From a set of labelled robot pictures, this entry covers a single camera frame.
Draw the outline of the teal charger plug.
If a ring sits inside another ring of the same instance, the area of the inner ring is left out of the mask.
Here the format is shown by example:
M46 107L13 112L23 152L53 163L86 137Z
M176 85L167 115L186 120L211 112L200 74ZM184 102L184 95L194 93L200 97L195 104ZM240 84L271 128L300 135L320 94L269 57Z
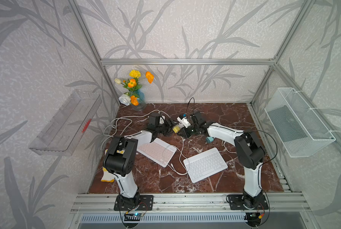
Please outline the teal charger plug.
M213 141L214 141L214 138L213 138L213 137L211 137L211 136L206 137L206 143L207 143L207 144L210 144L210 143L212 143Z

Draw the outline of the yellow charger plug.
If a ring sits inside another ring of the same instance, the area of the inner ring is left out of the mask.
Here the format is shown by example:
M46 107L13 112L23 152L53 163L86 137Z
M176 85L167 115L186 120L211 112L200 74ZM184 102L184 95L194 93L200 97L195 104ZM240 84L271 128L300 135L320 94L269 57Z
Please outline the yellow charger plug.
M172 130L174 133L178 133L181 130L181 128L179 126L174 126Z

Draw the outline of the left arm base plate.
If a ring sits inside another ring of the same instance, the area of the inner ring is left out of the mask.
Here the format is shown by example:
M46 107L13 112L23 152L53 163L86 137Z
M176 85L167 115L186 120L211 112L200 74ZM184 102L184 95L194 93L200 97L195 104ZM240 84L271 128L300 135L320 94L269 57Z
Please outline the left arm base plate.
M153 195L140 195L137 193L133 198L118 195L115 201L114 211L152 210L154 203Z

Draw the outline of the pink wireless keyboard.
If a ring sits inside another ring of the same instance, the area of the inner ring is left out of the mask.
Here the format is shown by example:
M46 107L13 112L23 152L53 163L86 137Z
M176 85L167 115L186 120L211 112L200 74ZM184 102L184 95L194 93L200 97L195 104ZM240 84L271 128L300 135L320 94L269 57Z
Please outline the pink wireless keyboard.
M139 146L137 151L165 168L174 156L177 149L165 141L156 138L151 143Z

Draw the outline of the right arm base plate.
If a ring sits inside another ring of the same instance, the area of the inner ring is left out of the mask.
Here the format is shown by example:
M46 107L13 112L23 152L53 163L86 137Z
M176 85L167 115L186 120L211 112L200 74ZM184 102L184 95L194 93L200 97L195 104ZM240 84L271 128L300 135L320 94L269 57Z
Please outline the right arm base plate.
M247 193L230 194L226 196L226 201L231 210L269 210L268 201L262 193L255 197Z

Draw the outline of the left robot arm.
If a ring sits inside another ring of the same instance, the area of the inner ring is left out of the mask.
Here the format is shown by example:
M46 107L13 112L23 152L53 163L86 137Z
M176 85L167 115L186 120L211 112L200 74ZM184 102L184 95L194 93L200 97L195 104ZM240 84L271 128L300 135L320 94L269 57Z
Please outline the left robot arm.
M153 142L159 134L169 136L175 120L158 113L149 115L147 128L130 136L115 135L110 141L103 167L114 176L120 187L120 197L126 200L140 198L132 168L138 147Z

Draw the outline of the white wireless keyboard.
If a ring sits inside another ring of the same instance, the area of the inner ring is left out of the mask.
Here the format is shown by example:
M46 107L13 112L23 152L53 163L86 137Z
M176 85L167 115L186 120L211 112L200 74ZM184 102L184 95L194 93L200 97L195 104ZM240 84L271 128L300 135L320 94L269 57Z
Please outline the white wireless keyboard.
M192 183L197 183L228 168L217 148L212 148L183 160Z

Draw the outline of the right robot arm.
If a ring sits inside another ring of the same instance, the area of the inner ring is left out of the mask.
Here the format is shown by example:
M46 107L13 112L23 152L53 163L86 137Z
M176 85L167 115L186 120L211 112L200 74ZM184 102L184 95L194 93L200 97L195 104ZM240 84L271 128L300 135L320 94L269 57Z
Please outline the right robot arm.
M257 134L254 131L245 132L225 127L213 121L206 121L198 111L190 118L192 121L189 121L186 114L179 115L177 117L179 123L173 128L173 131L178 135L185 135L186 138L204 134L209 142L217 138L235 146L238 160L244 167L243 194L251 198L262 194L261 169L266 152Z

